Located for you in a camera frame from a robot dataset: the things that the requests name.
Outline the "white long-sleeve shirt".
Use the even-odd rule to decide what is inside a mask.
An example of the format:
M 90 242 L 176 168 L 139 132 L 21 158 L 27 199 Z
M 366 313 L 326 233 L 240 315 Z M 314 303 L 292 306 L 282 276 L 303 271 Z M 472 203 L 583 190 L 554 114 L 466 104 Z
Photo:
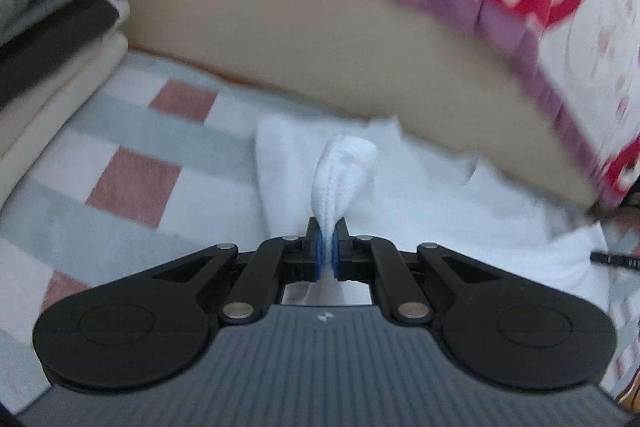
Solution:
M 484 157 L 410 139 L 395 118 L 265 118 L 255 158 L 274 236 L 302 233 L 309 217 L 330 235 L 344 219 L 354 235 L 380 236 L 402 251 L 437 243 L 608 309 L 608 271 L 589 260 L 605 245 L 600 225 L 574 225 L 567 210 Z

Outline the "checkered floor rug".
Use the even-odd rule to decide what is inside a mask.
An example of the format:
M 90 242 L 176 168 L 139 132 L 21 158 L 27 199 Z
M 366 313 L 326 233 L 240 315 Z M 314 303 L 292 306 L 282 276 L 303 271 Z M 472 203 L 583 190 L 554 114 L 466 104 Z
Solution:
M 233 87 L 142 53 L 126 55 L 2 209 L 1 401 L 7 409 L 18 412 L 47 389 L 32 328 L 53 303 L 209 245 L 231 242 L 250 251 L 274 236 L 255 158 L 258 124 L 273 116 L 371 122 Z M 552 204 L 567 210 L 574 225 L 598 225 Z M 637 225 L 600 227 L 602 248 L 638 253 Z M 606 271 L 618 345 L 603 384 L 620 395 L 639 373 L 639 279 Z

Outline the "cream folded garment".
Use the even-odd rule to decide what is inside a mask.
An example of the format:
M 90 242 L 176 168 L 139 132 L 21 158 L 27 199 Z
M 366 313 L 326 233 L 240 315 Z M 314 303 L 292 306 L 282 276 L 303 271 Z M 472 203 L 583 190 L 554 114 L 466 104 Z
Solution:
M 58 130 L 112 75 L 128 51 L 119 27 L 130 15 L 129 2 L 106 1 L 118 11 L 114 26 L 1 109 L 2 200 L 8 199 Z

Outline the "dark brown folded garment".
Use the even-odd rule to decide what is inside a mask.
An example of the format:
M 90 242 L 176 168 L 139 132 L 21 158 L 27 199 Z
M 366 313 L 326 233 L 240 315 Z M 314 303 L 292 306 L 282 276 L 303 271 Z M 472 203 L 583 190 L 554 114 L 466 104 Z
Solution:
M 1 47 L 1 104 L 40 83 L 70 57 L 114 27 L 107 0 L 74 0 Z

